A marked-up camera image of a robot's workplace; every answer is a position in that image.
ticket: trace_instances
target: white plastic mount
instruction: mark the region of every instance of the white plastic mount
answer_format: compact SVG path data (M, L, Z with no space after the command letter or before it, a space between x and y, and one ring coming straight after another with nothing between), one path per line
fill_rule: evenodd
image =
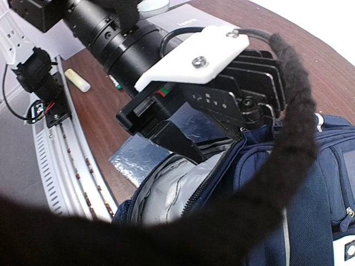
M0 51L11 69L25 63L33 54L34 44L23 34L12 18L7 4L0 0Z
M208 26L195 33L147 70L135 84L141 92L152 81L206 84L249 46L233 26ZM203 58L203 65L193 62Z

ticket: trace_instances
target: wooden table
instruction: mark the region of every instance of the wooden table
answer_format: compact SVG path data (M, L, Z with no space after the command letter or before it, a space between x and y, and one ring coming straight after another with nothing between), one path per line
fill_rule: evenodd
M247 0L193 0L191 4L240 27L280 33L303 56L318 111L344 116L355 123L355 67L327 44ZM252 47L268 48L254 40ZM86 94L72 85L70 90L94 157L120 203L132 195L135 187L113 167L109 157L129 137L115 115L130 98L115 89L101 65L87 50L65 61L64 67L74 69L92 85Z

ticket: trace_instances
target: black cylinder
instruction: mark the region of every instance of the black cylinder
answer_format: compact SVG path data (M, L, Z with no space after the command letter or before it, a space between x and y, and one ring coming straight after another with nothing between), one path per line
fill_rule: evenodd
M64 21L76 36L131 96L141 75L159 59L162 36L140 20L129 31L117 25L115 14L87 0L70 0Z

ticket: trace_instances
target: navy blue bag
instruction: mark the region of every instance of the navy blue bag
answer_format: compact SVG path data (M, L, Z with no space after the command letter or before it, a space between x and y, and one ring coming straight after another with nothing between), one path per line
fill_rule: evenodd
M355 126L336 116L317 114L317 120L318 159L282 226L245 265L355 265ZM209 159L197 166L168 156L120 206L116 221L167 223L240 189L272 152L281 127L244 131L239 142L204 142Z

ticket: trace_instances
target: zipper pull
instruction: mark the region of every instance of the zipper pull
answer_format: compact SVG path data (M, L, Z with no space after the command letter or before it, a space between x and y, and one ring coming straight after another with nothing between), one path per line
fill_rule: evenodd
M353 211L353 209L351 209L351 207L348 207L346 209L346 214L347 214L347 216L340 223L340 230L342 232L345 232L349 228L349 225L351 224L353 218L355 217L355 212Z

